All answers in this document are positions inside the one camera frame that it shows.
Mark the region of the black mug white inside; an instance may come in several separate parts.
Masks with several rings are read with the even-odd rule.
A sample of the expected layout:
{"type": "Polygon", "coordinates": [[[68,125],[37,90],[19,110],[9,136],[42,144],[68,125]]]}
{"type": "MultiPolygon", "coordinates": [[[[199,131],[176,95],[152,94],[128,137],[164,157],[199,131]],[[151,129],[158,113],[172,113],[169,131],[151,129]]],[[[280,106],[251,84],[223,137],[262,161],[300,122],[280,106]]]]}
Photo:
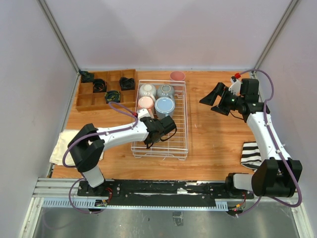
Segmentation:
{"type": "Polygon", "coordinates": [[[158,138],[153,135],[148,135],[147,138],[144,140],[144,144],[146,145],[146,149],[150,149],[155,143],[168,141],[174,135],[175,133],[169,137],[164,136],[163,138],[158,138]]]}

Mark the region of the pink tumbler cup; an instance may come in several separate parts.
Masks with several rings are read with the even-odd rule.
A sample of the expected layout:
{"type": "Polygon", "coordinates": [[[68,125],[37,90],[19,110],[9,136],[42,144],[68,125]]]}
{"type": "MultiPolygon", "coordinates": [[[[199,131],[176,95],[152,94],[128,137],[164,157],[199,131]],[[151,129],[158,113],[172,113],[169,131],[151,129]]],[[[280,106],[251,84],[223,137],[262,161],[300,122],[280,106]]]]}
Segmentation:
{"type": "Polygon", "coordinates": [[[172,86],[175,91],[182,91],[184,88],[183,81],[185,81],[185,73],[181,71],[173,71],[170,74],[170,80],[172,81],[172,86]]]}

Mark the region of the white speckled mug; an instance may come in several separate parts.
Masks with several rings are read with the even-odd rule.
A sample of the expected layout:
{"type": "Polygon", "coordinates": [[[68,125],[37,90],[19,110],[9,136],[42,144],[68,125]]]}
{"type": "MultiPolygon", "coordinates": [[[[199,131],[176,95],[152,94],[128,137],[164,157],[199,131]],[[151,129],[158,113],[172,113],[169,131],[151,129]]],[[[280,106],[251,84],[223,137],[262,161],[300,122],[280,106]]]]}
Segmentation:
{"type": "Polygon", "coordinates": [[[153,99],[156,98],[157,89],[153,84],[143,84],[139,89],[139,96],[140,97],[151,97],[153,99]]]}

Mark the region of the light blue mug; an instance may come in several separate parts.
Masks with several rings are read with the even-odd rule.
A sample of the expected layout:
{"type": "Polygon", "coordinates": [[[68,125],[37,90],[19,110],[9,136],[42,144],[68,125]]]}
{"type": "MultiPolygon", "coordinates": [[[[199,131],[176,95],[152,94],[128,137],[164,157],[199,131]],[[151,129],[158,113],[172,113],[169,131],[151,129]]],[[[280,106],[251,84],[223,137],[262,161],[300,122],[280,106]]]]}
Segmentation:
{"type": "Polygon", "coordinates": [[[155,102],[155,111],[159,119],[167,116],[173,117],[175,110],[175,102],[170,97],[160,97],[155,102]]]}

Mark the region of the light pink mug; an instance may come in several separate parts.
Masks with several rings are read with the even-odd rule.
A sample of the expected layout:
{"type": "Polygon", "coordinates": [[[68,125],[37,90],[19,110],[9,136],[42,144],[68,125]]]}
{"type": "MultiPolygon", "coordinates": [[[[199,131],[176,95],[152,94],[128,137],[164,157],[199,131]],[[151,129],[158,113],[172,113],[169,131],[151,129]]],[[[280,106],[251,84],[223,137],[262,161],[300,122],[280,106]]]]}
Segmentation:
{"type": "Polygon", "coordinates": [[[153,99],[149,96],[141,97],[138,100],[137,109],[147,109],[150,116],[154,118],[154,109],[155,109],[155,103],[153,99]]]}

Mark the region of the grey-green speckled mug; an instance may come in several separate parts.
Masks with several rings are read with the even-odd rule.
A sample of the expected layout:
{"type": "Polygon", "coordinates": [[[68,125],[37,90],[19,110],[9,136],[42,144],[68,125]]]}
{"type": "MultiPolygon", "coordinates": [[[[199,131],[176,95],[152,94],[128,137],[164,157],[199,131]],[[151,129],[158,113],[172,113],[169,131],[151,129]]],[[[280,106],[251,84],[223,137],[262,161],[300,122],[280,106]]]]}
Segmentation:
{"type": "Polygon", "coordinates": [[[157,97],[158,98],[169,97],[169,98],[173,99],[174,94],[175,94],[175,90],[174,90],[173,86],[171,86],[169,84],[160,85],[158,90],[157,90],[157,97]]]}

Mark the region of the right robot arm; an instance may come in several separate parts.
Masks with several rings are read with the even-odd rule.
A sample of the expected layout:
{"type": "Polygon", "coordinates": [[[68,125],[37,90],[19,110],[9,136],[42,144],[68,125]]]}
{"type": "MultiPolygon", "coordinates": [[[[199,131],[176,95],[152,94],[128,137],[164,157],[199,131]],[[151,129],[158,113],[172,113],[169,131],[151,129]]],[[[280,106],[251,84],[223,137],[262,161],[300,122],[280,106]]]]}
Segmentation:
{"type": "Polygon", "coordinates": [[[302,164],[291,158],[278,139],[270,111],[259,101],[258,80],[242,79],[239,93],[219,82],[200,103],[226,116],[231,111],[238,111],[251,129],[259,149],[261,164],[253,175],[230,173],[226,177],[224,192],[229,198],[238,197],[243,190],[266,197],[292,197],[298,191],[302,164]]]}

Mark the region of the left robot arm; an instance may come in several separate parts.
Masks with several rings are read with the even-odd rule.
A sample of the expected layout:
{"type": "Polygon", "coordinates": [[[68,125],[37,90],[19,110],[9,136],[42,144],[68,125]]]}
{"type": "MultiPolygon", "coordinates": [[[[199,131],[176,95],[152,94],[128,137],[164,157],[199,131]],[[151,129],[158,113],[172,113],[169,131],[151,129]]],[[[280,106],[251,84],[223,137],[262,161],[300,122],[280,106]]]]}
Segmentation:
{"type": "Polygon", "coordinates": [[[177,132],[177,126],[170,116],[155,119],[144,116],[133,123],[109,128],[96,128],[92,123],[85,125],[67,146],[63,158],[71,155],[75,168],[86,179],[89,191],[95,196],[110,192],[106,180],[98,166],[101,154],[119,145],[143,142],[147,149],[155,143],[167,141],[169,133],[177,132]]]}

